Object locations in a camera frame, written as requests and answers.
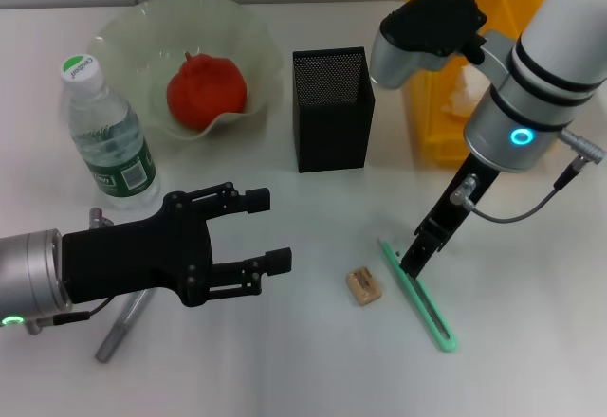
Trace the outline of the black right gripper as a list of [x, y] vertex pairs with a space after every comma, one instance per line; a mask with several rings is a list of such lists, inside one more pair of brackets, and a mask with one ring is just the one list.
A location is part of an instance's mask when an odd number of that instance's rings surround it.
[[462, 206], [454, 205], [450, 196], [467, 176], [473, 174], [476, 177], [477, 185], [470, 199], [473, 203], [478, 203], [499, 173], [473, 154], [469, 154], [441, 197], [415, 230], [414, 241], [400, 261], [400, 269], [416, 278], [432, 256], [441, 251], [455, 230], [464, 222], [469, 213]]

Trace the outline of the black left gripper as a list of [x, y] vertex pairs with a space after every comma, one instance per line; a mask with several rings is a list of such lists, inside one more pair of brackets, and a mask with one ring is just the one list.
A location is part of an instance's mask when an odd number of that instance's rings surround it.
[[66, 234], [62, 282], [74, 303], [148, 288], [171, 290], [186, 307], [200, 306], [208, 299], [260, 295], [264, 274], [291, 271], [291, 249], [211, 266], [206, 221], [268, 210], [267, 188], [241, 193], [226, 182], [189, 193], [168, 193], [160, 210], [147, 219]]

